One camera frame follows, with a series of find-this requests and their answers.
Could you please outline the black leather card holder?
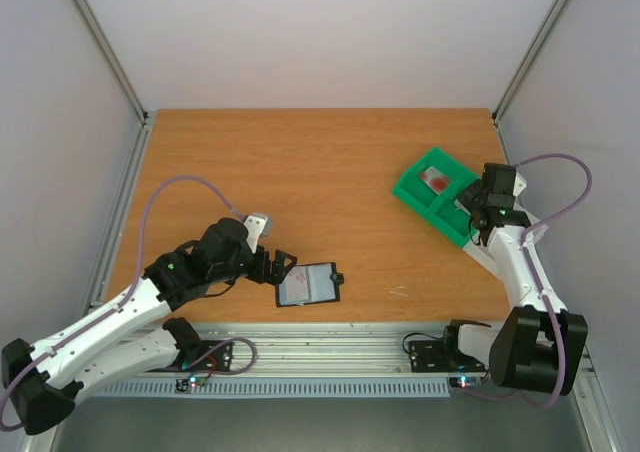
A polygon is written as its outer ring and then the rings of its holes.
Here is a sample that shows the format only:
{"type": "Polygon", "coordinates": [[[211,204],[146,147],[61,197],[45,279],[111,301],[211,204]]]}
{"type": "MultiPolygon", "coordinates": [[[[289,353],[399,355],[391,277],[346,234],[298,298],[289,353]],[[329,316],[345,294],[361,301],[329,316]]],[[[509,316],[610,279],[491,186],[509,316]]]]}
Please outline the black leather card holder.
{"type": "Polygon", "coordinates": [[[338,271],[335,262],[315,263],[308,265],[296,265],[307,268],[309,276],[309,288],[311,298],[307,303],[300,305],[280,306],[277,297],[277,287],[275,288],[276,306],[296,307],[308,306],[324,303],[334,303],[341,300],[340,289],[344,285],[344,275],[338,271]]]}

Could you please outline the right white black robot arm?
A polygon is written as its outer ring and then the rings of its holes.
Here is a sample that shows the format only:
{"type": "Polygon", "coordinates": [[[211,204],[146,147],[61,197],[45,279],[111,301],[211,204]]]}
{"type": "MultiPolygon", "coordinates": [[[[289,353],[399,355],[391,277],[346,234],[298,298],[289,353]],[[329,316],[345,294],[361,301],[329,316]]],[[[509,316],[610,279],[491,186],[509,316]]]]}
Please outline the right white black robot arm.
{"type": "Polygon", "coordinates": [[[478,246],[493,259],[511,311],[500,329],[453,320],[441,355],[455,370],[481,364],[498,387],[521,394],[545,393],[542,407],[568,394],[588,335],[585,318],[569,312],[538,257],[536,243],[548,219],[534,222],[516,206],[526,183],[516,167],[487,163],[461,200],[478,246]]]}

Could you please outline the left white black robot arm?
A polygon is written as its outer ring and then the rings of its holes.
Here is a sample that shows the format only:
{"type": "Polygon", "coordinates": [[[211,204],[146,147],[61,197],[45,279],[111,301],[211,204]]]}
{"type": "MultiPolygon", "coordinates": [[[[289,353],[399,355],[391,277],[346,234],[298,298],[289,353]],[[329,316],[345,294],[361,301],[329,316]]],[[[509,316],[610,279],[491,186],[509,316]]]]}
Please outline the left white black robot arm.
{"type": "Polygon", "coordinates": [[[6,344],[1,404],[12,406],[19,421],[3,424],[2,431],[39,435],[123,378],[173,365],[195,367],[201,340],[186,319],[171,313],[210,297],[213,285],[231,289],[240,279],[280,285],[297,259],[260,245],[268,227],[263,215],[222,218],[201,238],[160,255],[128,289],[67,328],[33,343],[16,338],[6,344]]]}

